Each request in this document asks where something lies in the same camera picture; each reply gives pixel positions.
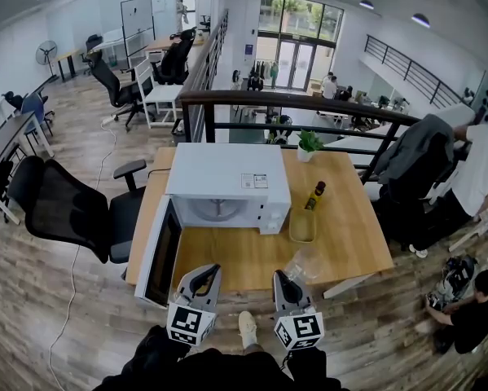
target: hair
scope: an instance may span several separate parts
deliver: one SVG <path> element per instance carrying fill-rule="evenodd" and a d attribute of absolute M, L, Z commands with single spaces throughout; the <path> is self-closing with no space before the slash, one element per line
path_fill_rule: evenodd
<path fill-rule="evenodd" d="M 475 289 L 488 296 L 488 270 L 484 270 L 475 278 Z"/>

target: potted plant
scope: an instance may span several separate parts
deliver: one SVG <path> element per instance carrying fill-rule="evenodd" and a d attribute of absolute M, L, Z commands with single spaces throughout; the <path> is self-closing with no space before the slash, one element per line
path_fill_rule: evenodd
<path fill-rule="evenodd" d="M 323 143 L 316 136 L 315 132 L 301 130 L 300 142 L 298 143 L 298 160 L 309 162 L 316 151 L 323 147 Z"/>

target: railing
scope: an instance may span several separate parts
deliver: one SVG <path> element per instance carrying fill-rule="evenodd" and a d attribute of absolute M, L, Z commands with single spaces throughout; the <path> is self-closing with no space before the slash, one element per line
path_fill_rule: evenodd
<path fill-rule="evenodd" d="M 428 69 L 413 59 L 383 43 L 371 35 L 367 35 L 365 52 L 394 70 L 404 81 L 412 84 L 421 94 L 437 108 L 446 108 L 462 103 L 462 99 L 449 86 L 433 75 Z"/>
<path fill-rule="evenodd" d="M 215 143 L 217 129 L 242 129 L 242 130 L 313 130 L 319 134 L 337 134 L 345 137 L 358 137 L 375 139 L 380 141 L 377 149 L 358 149 L 353 147 L 325 147 L 324 151 L 346 152 L 349 154 L 372 156 L 369 165 L 355 165 L 361 170 L 363 183 L 368 181 L 380 156 L 389 147 L 390 143 L 397 140 L 396 133 L 399 126 L 410 126 L 419 121 L 412 116 L 400 113 L 388 112 L 371 106 L 363 106 L 356 103 L 342 102 L 337 100 L 310 97 L 308 95 L 294 95 L 271 93 L 265 91 L 229 91 L 210 90 L 214 76 L 217 71 L 218 58 L 227 31 L 227 11 L 213 30 L 208 42 L 199 55 L 196 66 L 191 70 L 190 75 L 184 83 L 178 100 L 182 104 L 184 116 L 184 128 L 187 142 L 200 142 L 205 136 L 207 143 Z M 268 108 L 282 107 L 306 110 L 307 114 L 315 111 L 340 113 L 352 117 L 371 119 L 380 123 L 388 124 L 386 134 L 357 132 L 348 129 L 337 129 L 332 127 L 317 127 L 305 125 L 274 125 L 271 123 L 236 123 L 216 122 L 215 106 L 227 106 L 231 114 L 231 106 L 264 106 Z M 296 145 L 281 145 L 282 148 L 295 149 Z"/>
<path fill-rule="evenodd" d="M 182 100 L 184 94 L 192 90 L 211 90 L 213 79 L 217 75 L 218 58 L 222 52 L 222 45 L 227 32 L 228 10 L 222 14 L 222 18 L 209 35 L 209 40 L 202 47 L 194 67 L 184 81 L 184 87 L 178 95 Z M 204 131 L 204 106 L 189 106 L 182 102 L 184 115 L 184 129 L 188 142 L 199 142 Z"/>

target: standing fan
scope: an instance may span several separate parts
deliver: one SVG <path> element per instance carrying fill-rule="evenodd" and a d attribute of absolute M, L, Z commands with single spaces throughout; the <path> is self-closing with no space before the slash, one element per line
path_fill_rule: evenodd
<path fill-rule="evenodd" d="M 55 81 L 57 76 L 51 69 L 51 62 L 55 59 L 57 55 L 57 44 L 54 41 L 46 41 L 39 45 L 37 51 L 35 52 L 35 59 L 40 65 L 48 65 L 50 67 L 50 81 Z"/>

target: white sneaker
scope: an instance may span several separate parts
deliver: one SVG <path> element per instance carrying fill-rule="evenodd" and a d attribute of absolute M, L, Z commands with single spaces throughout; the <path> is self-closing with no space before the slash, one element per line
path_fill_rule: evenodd
<path fill-rule="evenodd" d="M 240 335 L 242 336 L 242 345 L 245 348 L 252 344 L 258 343 L 257 340 L 257 324 L 254 317 L 248 311 L 242 311 L 238 316 L 238 327 Z"/>
<path fill-rule="evenodd" d="M 427 251 L 426 249 L 418 251 L 416 248 L 414 248 L 413 244 L 411 244 L 408 248 L 410 249 L 410 252 L 414 253 L 417 257 L 420 257 L 421 259 L 425 259 L 429 255 L 429 251 Z"/>

